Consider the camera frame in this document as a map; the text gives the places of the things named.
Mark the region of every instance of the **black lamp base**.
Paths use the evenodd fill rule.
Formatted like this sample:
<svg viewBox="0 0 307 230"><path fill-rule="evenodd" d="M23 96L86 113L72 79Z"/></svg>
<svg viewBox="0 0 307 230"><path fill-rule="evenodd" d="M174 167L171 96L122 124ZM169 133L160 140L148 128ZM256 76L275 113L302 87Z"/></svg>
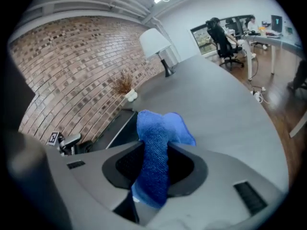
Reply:
<svg viewBox="0 0 307 230"><path fill-rule="evenodd" d="M164 59L161 60L161 63L162 63L162 65L164 66L164 69L165 69L165 77L166 77L166 78L169 77L169 76L171 76L171 75L173 75L173 74L175 73L171 68L168 67L168 65L167 65L167 63L166 63L166 61L165 61Z"/></svg>

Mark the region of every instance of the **small vase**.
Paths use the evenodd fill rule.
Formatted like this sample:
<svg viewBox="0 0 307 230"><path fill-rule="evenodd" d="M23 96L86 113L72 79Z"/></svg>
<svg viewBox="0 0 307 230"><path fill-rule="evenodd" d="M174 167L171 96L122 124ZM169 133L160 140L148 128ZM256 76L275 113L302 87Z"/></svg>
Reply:
<svg viewBox="0 0 307 230"><path fill-rule="evenodd" d="M127 94L125 94L125 98L129 102L133 102L136 98L138 98L138 93L134 89L130 90Z"/></svg>

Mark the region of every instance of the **wooden floor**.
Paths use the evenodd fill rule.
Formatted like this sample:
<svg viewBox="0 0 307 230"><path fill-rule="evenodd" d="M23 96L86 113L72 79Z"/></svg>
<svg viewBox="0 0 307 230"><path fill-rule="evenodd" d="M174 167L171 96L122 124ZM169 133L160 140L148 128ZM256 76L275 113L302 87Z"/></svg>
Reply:
<svg viewBox="0 0 307 230"><path fill-rule="evenodd" d="M285 50L276 49L275 74L271 74L271 47L268 50L255 48L259 69L257 75L252 79L254 86L264 86L267 90L263 97L267 104L264 107L270 116L282 141L287 159L289 171L289 184L295 179L295 175L301 164L301 153L307 146L307 128L304 127L293 138L289 137L289 132L298 123L307 109L307 91L299 89L295 95L287 89L287 83L293 80L300 58ZM208 57L209 60L220 64L217 55ZM238 55L238 59L245 62L245 58ZM253 75L257 69L257 62L253 60ZM241 81L248 89L252 90L247 75L247 62L245 67L234 67L231 74Z"/></svg>

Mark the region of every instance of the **white table lamp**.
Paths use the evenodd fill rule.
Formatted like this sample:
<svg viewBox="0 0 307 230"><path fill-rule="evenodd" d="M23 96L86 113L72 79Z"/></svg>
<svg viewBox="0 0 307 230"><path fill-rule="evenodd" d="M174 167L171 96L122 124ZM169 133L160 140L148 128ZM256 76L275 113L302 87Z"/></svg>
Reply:
<svg viewBox="0 0 307 230"><path fill-rule="evenodd" d="M140 43L146 59L154 56L155 54L160 57L159 53L171 46L170 42L155 28L151 28L144 32L140 36ZM165 77L169 77L174 73L174 71L168 67L164 59L161 59L161 63L165 68Z"/></svg>

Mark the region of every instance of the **dried flower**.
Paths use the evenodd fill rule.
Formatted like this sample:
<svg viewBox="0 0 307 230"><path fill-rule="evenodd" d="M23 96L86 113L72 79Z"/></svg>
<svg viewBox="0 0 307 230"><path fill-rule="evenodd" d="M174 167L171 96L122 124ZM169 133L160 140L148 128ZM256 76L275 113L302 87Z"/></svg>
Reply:
<svg viewBox="0 0 307 230"><path fill-rule="evenodd" d="M112 89L116 94L127 94L132 87L132 76L129 73L120 72L120 77L112 80Z"/></svg>

